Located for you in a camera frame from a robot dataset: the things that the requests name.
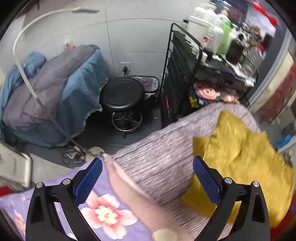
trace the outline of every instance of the white bottle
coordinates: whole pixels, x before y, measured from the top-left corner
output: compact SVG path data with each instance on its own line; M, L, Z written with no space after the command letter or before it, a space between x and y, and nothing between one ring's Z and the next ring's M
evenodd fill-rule
M196 7L195 9L194 9L194 16L195 17L197 17L197 18L201 18L201 19L203 19L203 17L204 17L204 14L205 14L205 9L204 9L204 7L205 7L205 2L204 2L204 0L200 0L200 5L199 5L199 7Z
M244 45L248 44L248 38L247 38L247 32L245 31L245 29L247 28L247 25L245 23L242 23L242 28L239 28L238 34L242 34L244 36L242 42L244 43Z
M229 18L228 18L228 11L229 11L229 8L224 6L223 10L221 11L220 14L217 15L217 21L218 20L222 20L224 23L225 22L229 22Z
M227 53L227 52L228 52L232 40L234 40L234 39L236 39L236 38L238 38L237 26L233 24L233 25L232 25L232 30L231 30L231 32L229 33L229 36L228 36L227 42L226 42L226 44L225 44L225 47L224 47L224 51L223 51L223 53Z
M204 39L202 41L202 46L204 48L209 48L212 50L213 48L213 42L214 42L214 28L209 28L207 34L204 36Z
M217 15L215 14L216 8L216 5L211 2L203 17L205 21L210 22L213 25L216 25L217 22Z
M188 29L187 31L196 38L197 41L202 42L204 36L208 32L208 29L212 26L211 23L197 18L195 16L189 17ZM186 35L185 39L189 42L192 42L192 39Z
M217 53L217 50L220 46L220 43L222 41L223 35L224 35L224 31L222 30L224 23L219 20L217 22L217 26L214 27L214 43L213 43L213 52L214 54Z

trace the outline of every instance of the metal screw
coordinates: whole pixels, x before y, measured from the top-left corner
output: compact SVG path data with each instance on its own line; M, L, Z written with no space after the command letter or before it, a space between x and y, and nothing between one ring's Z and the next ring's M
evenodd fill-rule
M37 188L41 188L42 185L43 185L42 183L37 183L37 184L36 184L36 187L37 187Z
M253 185L254 185L255 187L259 187L259 186L260 186L259 182L257 182L257 181L254 181L254 182L253 182Z
M229 177L225 178L224 181L225 181L226 183L228 183L228 184L231 184L231 183L232 183L232 179L229 178Z
M63 184L64 185L68 185L69 183L71 182L71 180L70 179L65 179L65 180L63 180Z

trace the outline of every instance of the pink flower print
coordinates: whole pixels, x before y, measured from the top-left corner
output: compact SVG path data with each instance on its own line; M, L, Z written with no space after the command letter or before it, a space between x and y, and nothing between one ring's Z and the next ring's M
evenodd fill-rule
M26 233L26 224L24 223L24 219L22 218L22 215L19 214L16 210L15 212L15 224L21 230L24 234Z
M103 228L111 239L122 239L127 235L124 226L133 225L138 221L130 210L119 210L120 203L110 194L98 197L91 191L86 203L89 207L81 210L86 222L93 229Z

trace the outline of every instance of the white wall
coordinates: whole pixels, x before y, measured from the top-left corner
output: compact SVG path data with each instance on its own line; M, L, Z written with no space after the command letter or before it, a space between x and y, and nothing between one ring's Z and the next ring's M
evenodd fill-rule
M3 73L1 67L0 67L0 85L3 83L5 79L5 74Z
M110 77L121 77L120 62L130 62L129 75L154 75L161 78L170 26L181 22L199 0L77 0L64 1L63 8L89 7L97 14L60 13L48 16L27 30L17 46L24 59L40 51L47 60L63 51L63 44L96 44L100 47ZM14 64L12 45L28 19L54 9L52 0L41 0L26 16L16 19L0 42L0 66L7 73Z

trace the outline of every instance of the round stool seat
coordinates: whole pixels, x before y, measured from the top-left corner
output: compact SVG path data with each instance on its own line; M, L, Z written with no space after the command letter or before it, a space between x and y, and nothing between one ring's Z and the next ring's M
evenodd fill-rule
M100 104L111 112L127 112L143 99L143 85L133 78L118 78L108 82L101 92Z

